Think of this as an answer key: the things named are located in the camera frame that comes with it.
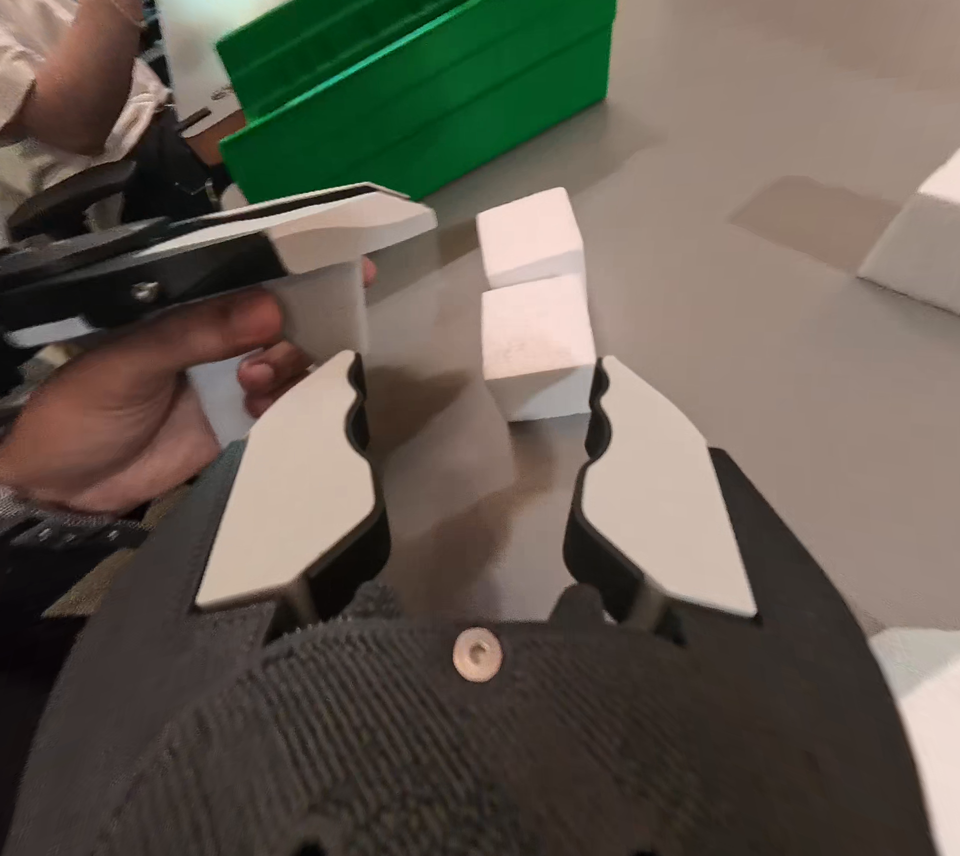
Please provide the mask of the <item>white foam block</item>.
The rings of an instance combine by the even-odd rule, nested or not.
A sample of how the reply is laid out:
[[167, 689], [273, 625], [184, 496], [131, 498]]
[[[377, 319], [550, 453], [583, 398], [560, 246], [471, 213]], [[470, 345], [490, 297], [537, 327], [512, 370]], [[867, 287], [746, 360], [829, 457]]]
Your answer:
[[597, 352], [583, 278], [562, 274], [483, 293], [482, 373], [506, 422], [589, 412]]
[[959, 853], [959, 632], [890, 628], [870, 640], [894, 695], [939, 854]]
[[959, 152], [910, 196], [856, 275], [894, 293], [959, 314]]
[[563, 187], [484, 210], [475, 223], [491, 289], [568, 274], [586, 276], [582, 234]]

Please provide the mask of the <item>person's left hand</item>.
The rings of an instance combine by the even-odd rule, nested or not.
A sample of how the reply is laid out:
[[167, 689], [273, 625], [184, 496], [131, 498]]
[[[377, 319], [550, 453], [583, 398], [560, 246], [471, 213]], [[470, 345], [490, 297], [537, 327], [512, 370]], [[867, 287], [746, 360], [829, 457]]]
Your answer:
[[252, 418], [307, 374], [260, 288], [181, 306], [115, 333], [53, 375], [2, 442], [1, 483], [55, 511], [120, 516], [186, 483], [220, 452], [188, 370], [240, 357]]

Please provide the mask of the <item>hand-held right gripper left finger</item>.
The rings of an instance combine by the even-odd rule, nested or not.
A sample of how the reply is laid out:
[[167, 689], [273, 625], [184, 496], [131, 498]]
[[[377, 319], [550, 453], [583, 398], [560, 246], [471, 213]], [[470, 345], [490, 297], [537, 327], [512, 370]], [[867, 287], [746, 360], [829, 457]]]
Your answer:
[[368, 457], [360, 353], [314, 370], [249, 431], [195, 606], [272, 602], [300, 626], [329, 621], [389, 561], [385, 501]]

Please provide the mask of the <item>another person's forearm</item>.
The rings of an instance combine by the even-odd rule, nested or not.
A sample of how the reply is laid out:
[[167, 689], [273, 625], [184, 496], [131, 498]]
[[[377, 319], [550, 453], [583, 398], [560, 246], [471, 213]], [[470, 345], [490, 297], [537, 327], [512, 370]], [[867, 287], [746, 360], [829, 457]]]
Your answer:
[[6, 127], [69, 154], [98, 156], [131, 93], [143, 0], [78, 0]]

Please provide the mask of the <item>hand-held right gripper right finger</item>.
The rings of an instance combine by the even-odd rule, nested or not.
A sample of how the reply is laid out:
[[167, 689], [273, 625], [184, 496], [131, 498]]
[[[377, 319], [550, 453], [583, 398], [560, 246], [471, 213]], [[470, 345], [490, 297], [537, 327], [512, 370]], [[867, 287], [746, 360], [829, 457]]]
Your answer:
[[586, 460], [562, 544], [573, 580], [614, 625], [654, 630], [692, 606], [750, 621], [759, 608], [702, 432], [616, 357], [590, 391]]

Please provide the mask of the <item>grey desk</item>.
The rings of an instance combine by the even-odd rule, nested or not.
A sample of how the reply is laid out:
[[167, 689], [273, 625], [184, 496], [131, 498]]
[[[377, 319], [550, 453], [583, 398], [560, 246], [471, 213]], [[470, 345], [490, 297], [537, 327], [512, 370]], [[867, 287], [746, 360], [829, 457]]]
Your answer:
[[608, 99], [376, 258], [368, 417], [408, 610], [541, 619], [586, 418], [508, 427], [475, 215], [552, 187], [599, 352], [726, 450], [868, 634], [958, 631], [958, 319], [856, 276], [958, 149], [958, 0], [619, 0]]

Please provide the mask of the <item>white cardboard box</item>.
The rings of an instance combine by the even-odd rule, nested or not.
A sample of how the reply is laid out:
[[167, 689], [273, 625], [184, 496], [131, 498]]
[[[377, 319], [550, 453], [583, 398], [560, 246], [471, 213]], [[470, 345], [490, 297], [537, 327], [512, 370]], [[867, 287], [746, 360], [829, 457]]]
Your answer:
[[222, 161], [220, 142], [245, 124], [217, 42], [256, 15], [258, 0], [155, 0], [181, 135], [200, 160]]

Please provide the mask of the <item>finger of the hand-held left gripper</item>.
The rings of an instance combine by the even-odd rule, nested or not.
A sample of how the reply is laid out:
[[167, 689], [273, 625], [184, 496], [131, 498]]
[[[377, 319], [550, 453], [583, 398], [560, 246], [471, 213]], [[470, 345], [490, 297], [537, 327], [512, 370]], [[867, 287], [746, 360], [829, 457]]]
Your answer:
[[437, 226], [432, 208], [373, 191], [271, 217], [266, 234], [285, 272], [300, 275], [352, 262]]
[[267, 202], [246, 203], [227, 210], [176, 223], [163, 230], [158, 241], [149, 246], [149, 255], [176, 252], [223, 238], [232, 238], [257, 230], [263, 221], [277, 221], [302, 210], [330, 207], [360, 201], [409, 203], [410, 197], [372, 182], [360, 182], [294, 194]]

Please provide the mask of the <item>black office chair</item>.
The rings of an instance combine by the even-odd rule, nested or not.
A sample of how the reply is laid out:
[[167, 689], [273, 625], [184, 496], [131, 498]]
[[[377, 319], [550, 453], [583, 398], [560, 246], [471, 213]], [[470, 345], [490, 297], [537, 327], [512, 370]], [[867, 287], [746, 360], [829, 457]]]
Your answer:
[[207, 165], [164, 107], [127, 157], [92, 165], [26, 197], [5, 217], [7, 245], [65, 240], [151, 218], [181, 222], [221, 208], [232, 184], [222, 163]]

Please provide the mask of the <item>green plastic bin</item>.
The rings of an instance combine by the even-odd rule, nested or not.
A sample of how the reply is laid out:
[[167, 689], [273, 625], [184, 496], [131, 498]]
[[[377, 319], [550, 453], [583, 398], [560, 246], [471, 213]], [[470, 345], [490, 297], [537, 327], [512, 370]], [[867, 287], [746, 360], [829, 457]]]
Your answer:
[[606, 98], [618, 0], [291, 0], [217, 42], [249, 202], [374, 182], [420, 200]]

